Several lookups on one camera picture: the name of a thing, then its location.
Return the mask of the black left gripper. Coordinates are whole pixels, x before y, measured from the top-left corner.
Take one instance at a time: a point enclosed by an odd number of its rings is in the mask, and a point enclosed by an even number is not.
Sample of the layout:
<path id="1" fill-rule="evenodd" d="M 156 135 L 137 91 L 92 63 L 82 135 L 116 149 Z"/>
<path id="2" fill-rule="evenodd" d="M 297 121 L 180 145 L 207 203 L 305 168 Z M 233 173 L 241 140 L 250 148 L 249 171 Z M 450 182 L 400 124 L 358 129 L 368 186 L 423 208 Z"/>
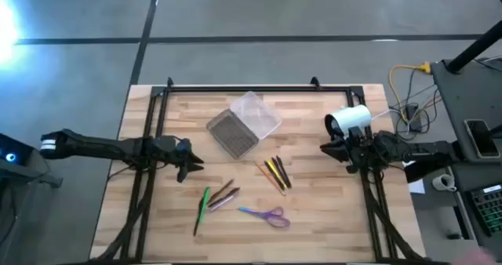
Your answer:
<path id="1" fill-rule="evenodd" d="M 191 141 L 177 136 L 160 136 L 151 140 L 151 159 L 179 167 L 176 181 L 182 183 L 190 172 L 191 164 L 204 161 L 191 151 Z"/>

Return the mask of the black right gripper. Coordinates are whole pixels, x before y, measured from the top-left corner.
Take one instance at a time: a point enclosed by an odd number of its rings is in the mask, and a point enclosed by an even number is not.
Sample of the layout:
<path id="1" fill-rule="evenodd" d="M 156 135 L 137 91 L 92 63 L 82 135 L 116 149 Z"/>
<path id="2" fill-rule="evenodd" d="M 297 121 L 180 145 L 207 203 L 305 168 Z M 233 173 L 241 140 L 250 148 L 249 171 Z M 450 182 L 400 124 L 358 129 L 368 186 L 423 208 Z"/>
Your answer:
<path id="1" fill-rule="evenodd" d="M 338 139 L 322 144 L 320 149 L 339 162 L 349 162 L 346 167 L 348 173 L 379 169 L 379 158 L 373 141 L 358 126 L 349 128 Z"/>

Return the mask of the green pen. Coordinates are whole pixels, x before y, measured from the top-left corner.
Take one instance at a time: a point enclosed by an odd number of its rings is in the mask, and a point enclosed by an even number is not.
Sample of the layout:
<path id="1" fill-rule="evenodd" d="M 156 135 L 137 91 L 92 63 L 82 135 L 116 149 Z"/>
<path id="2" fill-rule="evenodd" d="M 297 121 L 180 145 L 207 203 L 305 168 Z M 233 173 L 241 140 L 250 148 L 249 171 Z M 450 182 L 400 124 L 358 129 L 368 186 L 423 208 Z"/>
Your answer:
<path id="1" fill-rule="evenodd" d="M 203 221 L 203 217 L 205 215 L 205 210 L 206 206 L 209 200 L 209 195 L 210 195 L 210 187 L 206 187 L 204 190 L 204 194 L 201 198 L 201 201 L 199 202 L 199 207 L 198 207 L 198 223 L 201 223 Z"/>

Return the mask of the clear pen with purple cap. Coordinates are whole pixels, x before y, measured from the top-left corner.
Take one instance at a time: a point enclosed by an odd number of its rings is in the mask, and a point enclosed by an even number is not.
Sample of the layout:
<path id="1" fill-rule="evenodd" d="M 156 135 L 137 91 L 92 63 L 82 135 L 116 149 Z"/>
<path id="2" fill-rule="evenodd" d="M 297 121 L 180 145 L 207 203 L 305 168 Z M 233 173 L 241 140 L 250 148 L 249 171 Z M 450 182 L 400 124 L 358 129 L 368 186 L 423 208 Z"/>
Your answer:
<path id="1" fill-rule="evenodd" d="M 209 207 L 210 212 L 215 212 L 218 209 L 221 209 L 223 206 L 227 205 L 230 201 L 234 200 L 238 194 L 233 194 L 232 196 L 228 196 L 227 198 L 224 198 L 222 201 L 217 202 L 215 205 Z"/>

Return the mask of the black click pen with clip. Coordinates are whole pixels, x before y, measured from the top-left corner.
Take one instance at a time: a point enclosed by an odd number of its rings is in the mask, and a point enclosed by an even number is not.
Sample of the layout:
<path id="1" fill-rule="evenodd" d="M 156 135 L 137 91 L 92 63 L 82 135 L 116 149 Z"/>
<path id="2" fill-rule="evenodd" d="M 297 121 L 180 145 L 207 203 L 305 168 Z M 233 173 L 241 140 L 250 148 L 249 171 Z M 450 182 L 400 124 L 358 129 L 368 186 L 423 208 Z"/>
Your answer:
<path id="1" fill-rule="evenodd" d="M 274 164 L 275 168 L 277 169 L 278 174 L 279 174 L 279 176 L 280 176 L 280 178 L 281 178 L 282 182 L 284 183 L 285 188 L 286 188 L 286 189 L 288 189 L 289 187 L 288 187 L 288 184 L 287 184 L 287 182 L 286 182 L 286 175 L 285 175 L 285 173 L 282 171 L 281 167 L 279 166 L 278 161 L 277 161 L 275 158 L 271 158 L 271 160 L 272 160 L 272 162 L 273 162 L 273 164 Z"/>

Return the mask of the slim black pen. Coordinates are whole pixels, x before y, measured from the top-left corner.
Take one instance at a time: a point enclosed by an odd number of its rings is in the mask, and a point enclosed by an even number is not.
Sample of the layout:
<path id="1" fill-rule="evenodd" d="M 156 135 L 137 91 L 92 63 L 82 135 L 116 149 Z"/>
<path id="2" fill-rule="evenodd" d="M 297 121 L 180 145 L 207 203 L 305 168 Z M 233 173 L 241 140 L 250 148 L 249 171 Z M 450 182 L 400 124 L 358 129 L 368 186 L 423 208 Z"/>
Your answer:
<path id="1" fill-rule="evenodd" d="M 199 224 L 201 223 L 203 210 L 204 210 L 204 200 L 201 199 L 198 203 L 198 212 L 197 212 L 196 221 L 195 221 L 195 225 L 194 225 L 194 229 L 193 229 L 193 236 L 194 237 L 196 236 Z"/>

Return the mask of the yellow highlighter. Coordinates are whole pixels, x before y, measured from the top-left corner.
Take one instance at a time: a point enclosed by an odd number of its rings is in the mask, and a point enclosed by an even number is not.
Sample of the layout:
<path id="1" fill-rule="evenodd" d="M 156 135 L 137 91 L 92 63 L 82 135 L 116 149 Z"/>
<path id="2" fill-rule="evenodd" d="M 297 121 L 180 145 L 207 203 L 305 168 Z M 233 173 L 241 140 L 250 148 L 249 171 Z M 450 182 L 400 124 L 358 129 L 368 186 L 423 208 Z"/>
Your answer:
<path id="1" fill-rule="evenodd" d="M 278 180 L 278 183 L 282 187 L 283 190 L 287 188 L 285 181 L 281 177 L 279 171 L 275 168 L 275 165 L 271 161 L 267 161 L 267 166 L 270 168 L 270 170 L 274 173 L 276 179 Z"/>

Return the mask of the orange pencil with eraser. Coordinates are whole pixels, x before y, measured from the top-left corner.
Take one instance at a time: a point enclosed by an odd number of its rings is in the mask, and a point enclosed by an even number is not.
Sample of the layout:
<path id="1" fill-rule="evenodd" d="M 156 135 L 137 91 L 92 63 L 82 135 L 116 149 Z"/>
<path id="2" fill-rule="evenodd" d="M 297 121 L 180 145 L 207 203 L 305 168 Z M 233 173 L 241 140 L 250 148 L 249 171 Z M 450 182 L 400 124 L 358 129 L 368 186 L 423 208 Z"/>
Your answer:
<path id="1" fill-rule="evenodd" d="M 286 193 L 285 191 L 283 191 L 280 186 L 275 182 L 275 180 L 272 178 L 272 176 L 270 174 L 268 174 L 267 172 L 265 172 L 262 167 L 260 167 L 260 165 L 258 165 L 256 162 L 254 162 L 254 164 L 256 165 L 256 167 L 265 175 L 265 177 L 270 181 L 270 183 L 272 184 L 272 186 L 282 195 L 282 196 L 286 196 Z"/>

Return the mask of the purple handled scissors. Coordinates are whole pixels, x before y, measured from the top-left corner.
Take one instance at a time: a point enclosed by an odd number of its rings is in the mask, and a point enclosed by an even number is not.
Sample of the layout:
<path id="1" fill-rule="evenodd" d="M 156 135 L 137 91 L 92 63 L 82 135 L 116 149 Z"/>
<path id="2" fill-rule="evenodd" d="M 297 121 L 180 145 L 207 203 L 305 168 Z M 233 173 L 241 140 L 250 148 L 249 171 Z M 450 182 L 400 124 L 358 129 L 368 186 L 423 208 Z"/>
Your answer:
<path id="1" fill-rule="evenodd" d="M 284 217 L 283 207 L 276 207 L 265 212 L 244 207 L 238 207 L 238 210 L 256 216 L 275 228 L 286 228 L 290 225 L 290 221 Z"/>

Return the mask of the black control box blue light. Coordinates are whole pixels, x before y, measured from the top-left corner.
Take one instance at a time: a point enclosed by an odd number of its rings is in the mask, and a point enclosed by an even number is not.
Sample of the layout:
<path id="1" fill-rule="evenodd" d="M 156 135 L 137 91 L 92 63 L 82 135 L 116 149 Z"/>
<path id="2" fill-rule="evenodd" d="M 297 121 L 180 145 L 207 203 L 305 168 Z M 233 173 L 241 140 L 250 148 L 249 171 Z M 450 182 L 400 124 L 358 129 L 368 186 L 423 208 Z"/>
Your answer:
<path id="1" fill-rule="evenodd" d="M 0 178 L 35 178 L 36 172 L 28 166 L 33 150 L 33 147 L 0 133 Z"/>

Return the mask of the black power adapter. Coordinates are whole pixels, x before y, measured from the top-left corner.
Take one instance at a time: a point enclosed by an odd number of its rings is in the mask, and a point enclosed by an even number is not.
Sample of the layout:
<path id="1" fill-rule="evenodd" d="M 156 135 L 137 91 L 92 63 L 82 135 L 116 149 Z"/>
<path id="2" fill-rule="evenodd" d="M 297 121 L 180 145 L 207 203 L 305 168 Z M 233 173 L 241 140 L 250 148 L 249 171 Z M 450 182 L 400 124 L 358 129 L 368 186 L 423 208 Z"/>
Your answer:
<path id="1" fill-rule="evenodd" d="M 406 118 L 408 121 L 408 130 L 410 132 L 418 133 L 422 130 L 420 120 L 419 105 L 417 103 L 407 104 L 405 106 Z"/>

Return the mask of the white paper sheet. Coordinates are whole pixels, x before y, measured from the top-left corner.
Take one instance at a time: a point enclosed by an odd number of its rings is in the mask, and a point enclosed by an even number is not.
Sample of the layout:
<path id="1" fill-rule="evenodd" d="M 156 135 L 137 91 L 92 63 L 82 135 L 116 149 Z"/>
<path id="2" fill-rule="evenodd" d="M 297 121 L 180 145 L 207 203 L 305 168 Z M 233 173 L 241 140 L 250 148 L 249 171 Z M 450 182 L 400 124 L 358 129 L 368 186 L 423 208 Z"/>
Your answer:
<path id="1" fill-rule="evenodd" d="M 402 162 L 403 167 L 407 167 L 413 163 L 415 163 L 415 161 Z M 408 183 L 408 188 L 411 194 L 425 194 L 424 181 L 422 179 Z"/>

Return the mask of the white mug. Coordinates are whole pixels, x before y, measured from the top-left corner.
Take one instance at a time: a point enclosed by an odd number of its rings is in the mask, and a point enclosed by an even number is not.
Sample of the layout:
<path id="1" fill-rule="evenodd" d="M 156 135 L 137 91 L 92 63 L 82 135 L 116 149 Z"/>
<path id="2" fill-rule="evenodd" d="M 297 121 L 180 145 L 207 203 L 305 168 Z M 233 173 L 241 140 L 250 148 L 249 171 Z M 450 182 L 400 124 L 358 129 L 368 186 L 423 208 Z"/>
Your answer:
<path id="1" fill-rule="evenodd" d="M 448 191 L 455 192 L 457 187 L 455 185 L 455 179 L 453 176 L 449 174 L 442 174 L 440 176 L 436 176 L 432 181 L 432 186 L 437 191 Z"/>

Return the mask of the black keyboard with green keys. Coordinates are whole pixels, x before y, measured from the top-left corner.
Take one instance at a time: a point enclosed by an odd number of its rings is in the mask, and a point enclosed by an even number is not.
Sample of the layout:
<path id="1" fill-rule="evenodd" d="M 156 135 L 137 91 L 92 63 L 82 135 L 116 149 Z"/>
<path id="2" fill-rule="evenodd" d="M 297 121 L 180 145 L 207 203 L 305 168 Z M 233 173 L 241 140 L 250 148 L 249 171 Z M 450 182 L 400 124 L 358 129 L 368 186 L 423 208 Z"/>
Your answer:
<path id="1" fill-rule="evenodd" d="M 502 184 L 469 193 L 477 221 L 488 236 L 502 234 Z"/>

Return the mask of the black aluminium table frame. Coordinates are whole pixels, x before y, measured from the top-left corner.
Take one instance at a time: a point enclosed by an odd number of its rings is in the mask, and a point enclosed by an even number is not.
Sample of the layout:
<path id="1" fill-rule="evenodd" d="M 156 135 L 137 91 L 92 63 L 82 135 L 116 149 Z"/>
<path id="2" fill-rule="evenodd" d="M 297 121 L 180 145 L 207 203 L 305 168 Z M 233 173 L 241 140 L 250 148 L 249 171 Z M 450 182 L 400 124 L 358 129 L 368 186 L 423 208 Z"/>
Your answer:
<path id="1" fill-rule="evenodd" d="M 282 124 L 240 159 L 233 159 L 206 128 L 233 100 L 255 92 Z M 142 135 L 188 138 L 204 161 L 182 183 L 176 169 L 155 165 L 135 173 L 121 162 L 104 189 L 90 257 L 96 260 L 118 236 L 134 202 L 144 213 L 133 227 L 128 252 L 119 263 L 344 263 L 372 262 L 387 253 L 387 237 L 370 220 L 359 175 L 320 151 L 329 140 L 326 114 L 364 103 L 377 120 L 372 130 L 389 129 L 381 85 L 135 85 L 129 90 L 119 126 L 120 139 Z M 256 167 L 279 156 L 292 184 L 282 196 Z M 196 236 L 198 203 L 234 179 L 217 199 L 240 187 L 238 196 L 215 212 L 207 203 Z M 283 207 L 290 221 L 275 228 L 238 210 L 265 212 Z"/>

